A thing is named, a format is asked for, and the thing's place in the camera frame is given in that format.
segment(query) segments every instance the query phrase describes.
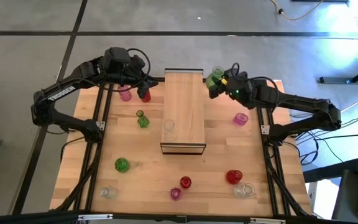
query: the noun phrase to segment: wooden table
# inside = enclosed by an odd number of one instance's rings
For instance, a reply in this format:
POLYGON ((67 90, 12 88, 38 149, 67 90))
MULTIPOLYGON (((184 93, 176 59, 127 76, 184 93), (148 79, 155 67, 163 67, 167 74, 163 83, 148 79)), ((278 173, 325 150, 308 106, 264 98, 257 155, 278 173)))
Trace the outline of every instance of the wooden table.
MULTIPOLYGON (((276 83, 283 91, 282 82, 276 83)), ((207 143, 204 154, 162 155, 160 141, 164 82, 150 89, 150 93, 152 99, 148 103, 141 102, 135 90, 132 90, 132 100, 129 102, 122 101, 117 93, 113 93, 91 210, 109 213, 271 217, 256 110, 248 110, 224 94, 211 100, 207 88, 203 88, 207 143), (150 120, 148 128, 139 128, 135 115, 137 110, 143 110, 150 120), (233 124, 232 119, 238 112, 248 115, 246 125, 233 124), (131 168, 124 174, 114 169, 114 162, 119 157, 125 157, 131 163, 131 168), (225 180, 225 173, 230 169, 241 170, 244 175, 242 182, 252 184, 256 194, 248 199, 235 198, 233 185, 225 180), (184 192, 181 200, 174 202, 169 197, 170 189, 179 187, 179 180, 185 175, 191 177, 193 184, 184 192), (101 189, 107 186, 118 189, 115 199, 100 196, 101 189)), ((97 94, 97 88, 81 90, 75 117, 92 117, 97 94)), ((273 118, 278 124, 290 122, 288 110, 283 108, 277 108, 273 118)), ((80 136, 81 133, 75 132, 67 140, 80 136)), ((50 208, 59 206, 76 185, 85 146, 84 141, 67 145, 50 208)), ((280 153, 286 186, 303 209, 311 213, 297 150, 285 144, 280 147, 280 153)), ((283 213, 280 191, 277 186, 275 188, 278 209, 283 213)), ((85 193, 81 207, 85 204, 85 193)))

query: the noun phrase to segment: wooden block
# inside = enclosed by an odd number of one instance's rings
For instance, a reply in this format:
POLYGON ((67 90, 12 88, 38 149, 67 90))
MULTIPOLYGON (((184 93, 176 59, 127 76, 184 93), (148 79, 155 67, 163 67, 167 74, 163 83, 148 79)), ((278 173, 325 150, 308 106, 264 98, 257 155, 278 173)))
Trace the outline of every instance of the wooden block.
POLYGON ((205 149, 202 73, 166 73, 163 154, 201 154, 205 149))

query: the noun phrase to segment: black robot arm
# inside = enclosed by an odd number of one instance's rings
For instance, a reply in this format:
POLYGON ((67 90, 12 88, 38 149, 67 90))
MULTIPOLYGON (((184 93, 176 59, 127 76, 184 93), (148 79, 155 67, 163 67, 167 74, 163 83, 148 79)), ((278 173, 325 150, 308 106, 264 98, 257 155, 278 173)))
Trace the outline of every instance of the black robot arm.
POLYGON ((148 63, 149 71, 144 73, 142 69, 145 63, 137 55, 130 57, 126 49, 119 47, 107 49, 104 56, 83 62, 62 81, 34 93, 34 104, 31 106, 33 123, 39 126, 56 124, 64 131, 79 130, 84 134, 85 141, 98 142, 101 137, 101 123, 59 113, 55 109, 55 102, 75 90, 95 85, 103 86, 105 83, 136 87, 139 97, 144 98, 149 88, 158 84, 149 76, 150 62, 148 63))
POLYGON ((268 142, 271 144, 281 146, 284 139, 292 134, 314 129, 334 131, 341 127, 341 111, 329 100, 282 93, 274 87, 267 86, 264 80, 248 78, 246 72, 233 76, 232 70, 226 70, 221 77, 209 78, 214 83, 208 87, 210 98, 225 93, 248 109, 259 106, 274 110, 280 106, 312 114, 310 118, 290 124, 273 124, 264 127, 264 134, 268 136, 268 142))

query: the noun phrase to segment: concrete floor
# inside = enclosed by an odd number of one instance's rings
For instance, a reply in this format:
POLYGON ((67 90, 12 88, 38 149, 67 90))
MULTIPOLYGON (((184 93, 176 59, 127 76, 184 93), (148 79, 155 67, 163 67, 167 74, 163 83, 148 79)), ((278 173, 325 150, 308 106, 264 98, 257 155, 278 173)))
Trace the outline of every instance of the concrete floor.
MULTIPOLYGON (((278 1, 289 16, 312 8, 313 2, 278 1)), ((81 0, 0 0, 0 30, 72 30, 81 0)), ((273 4, 256 0, 89 0, 80 31, 242 31, 358 33, 352 9, 343 3, 323 3, 308 17, 287 21, 273 4)), ((32 94, 56 79, 69 37, 0 37, 0 215, 9 213, 12 198, 34 140, 31 122, 32 94)), ((81 62, 102 55, 110 46, 137 47, 152 62, 151 75, 163 69, 229 68, 239 62, 251 77, 265 75, 284 81, 287 93, 330 98, 338 108, 358 100, 358 86, 321 85, 320 76, 352 77, 358 73, 358 39, 313 37, 77 37, 67 74, 81 62)), ((73 114, 78 94, 58 102, 57 108, 73 114)), ((343 121, 358 117, 358 106, 346 111, 343 121)), ((332 135, 358 134, 358 123, 332 135)), ((60 148, 66 136, 48 135, 23 209, 48 210, 59 169, 60 148)), ((344 161, 358 157, 358 138, 329 140, 344 161)), ((313 142, 300 145, 303 153, 313 142)), ((339 162, 321 144, 317 160, 305 170, 339 162)))

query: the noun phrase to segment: red cup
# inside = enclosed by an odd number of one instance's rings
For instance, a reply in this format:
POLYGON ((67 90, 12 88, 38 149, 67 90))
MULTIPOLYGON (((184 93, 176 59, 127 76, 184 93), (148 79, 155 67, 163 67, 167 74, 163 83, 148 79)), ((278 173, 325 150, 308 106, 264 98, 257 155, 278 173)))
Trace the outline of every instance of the red cup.
POLYGON ((183 188, 183 189, 187 189, 191 186, 191 179, 190 177, 182 177, 180 179, 180 186, 183 188))
POLYGON ((229 170, 226 174, 226 180, 230 184, 238 184, 242 179, 242 172, 239 170, 229 170))
POLYGON ((143 99, 141 99, 144 103, 149 102, 152 99, 152 97, 150 96, 150 90, 147 90, 146 95, 144 96, 143 99))

